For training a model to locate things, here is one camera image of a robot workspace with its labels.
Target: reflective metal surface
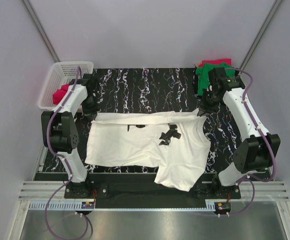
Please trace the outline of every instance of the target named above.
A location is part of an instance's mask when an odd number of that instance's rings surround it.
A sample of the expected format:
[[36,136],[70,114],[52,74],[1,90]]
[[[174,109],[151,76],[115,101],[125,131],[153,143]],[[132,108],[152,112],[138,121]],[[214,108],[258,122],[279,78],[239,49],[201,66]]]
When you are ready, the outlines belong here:
[[[244,207],[233,202],[232,212]],[[49,211],[53,230],[63,238],[80,236],[84,219],[70,211]],[[255,202],[244,214],[217,218],[213,213],[193,212],[107,212],[88,215],[93,224],[83,239],[92,240],[286,240],[275,203]],[[28,211],[21,240],[53,240],[44,222],[44,212]]]

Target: white garment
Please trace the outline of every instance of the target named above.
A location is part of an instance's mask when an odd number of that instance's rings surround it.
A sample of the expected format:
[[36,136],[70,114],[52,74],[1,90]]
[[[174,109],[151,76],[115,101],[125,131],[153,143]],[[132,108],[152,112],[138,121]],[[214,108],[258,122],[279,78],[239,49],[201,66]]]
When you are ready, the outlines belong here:
[[[99,113],[87,143],[87,164],[159,167],[155,183],[189,191],[205,171],[210,142],[203,133],[206,117],[193,112]],[[180,139],[159,145],[161,133],[176,124]],[[137,128],[134,125],[146,125]]]

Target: black marble tabletop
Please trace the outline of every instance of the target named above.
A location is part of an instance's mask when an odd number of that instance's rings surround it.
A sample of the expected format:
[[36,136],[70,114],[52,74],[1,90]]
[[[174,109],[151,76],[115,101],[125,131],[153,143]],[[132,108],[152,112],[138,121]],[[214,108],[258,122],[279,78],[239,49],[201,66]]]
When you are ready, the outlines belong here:
[[[107,113],[191,112],[199,104],[192,87],[194,71],[194,68],[95,69],[93,74],[100,82],[99,108]],[[81,113],[76,118],[78,152],[84,161],[91,122]],[[204,133],[211,141],[206,172],[220,172],[233,161],[233,152],[241,143],[238,127],[225,105],[220,105],[219,111],[207,118]],[[90,173],[156,173],[158,170],[145,166],[87,165],[86,168]],[[65,168],[48,151],[42,172],[62,173]]]

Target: red cloth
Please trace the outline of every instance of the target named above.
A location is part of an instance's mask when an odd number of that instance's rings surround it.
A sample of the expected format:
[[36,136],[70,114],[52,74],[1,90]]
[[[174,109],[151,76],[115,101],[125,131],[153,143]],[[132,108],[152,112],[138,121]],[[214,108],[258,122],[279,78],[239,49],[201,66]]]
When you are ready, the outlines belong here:
[[65,84],[53,94],[53,104],[57,105],[60,103],[60,101],[66,95],[68,88],[69,84]]
[[226,63],[231,66],[231,58],[222,58],[222,59],[217,59],[217,60],[203,60],[203,62],[199,64],[198,67],[201,68],[204,66],[204,64],[219,65],[221,63]]

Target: white plastic basket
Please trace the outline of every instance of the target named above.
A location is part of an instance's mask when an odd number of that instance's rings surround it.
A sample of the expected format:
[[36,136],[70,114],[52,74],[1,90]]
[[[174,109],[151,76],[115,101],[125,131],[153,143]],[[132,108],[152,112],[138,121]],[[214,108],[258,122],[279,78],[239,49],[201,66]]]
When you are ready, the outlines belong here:
[[81,74],[91,74],[94,64],[90,61],[62,61],[51,66],[48,76],[41,90],[38,107],[43,110],[52,110],[53,94],[64,84],[76,78],[77,67],[80,66]]

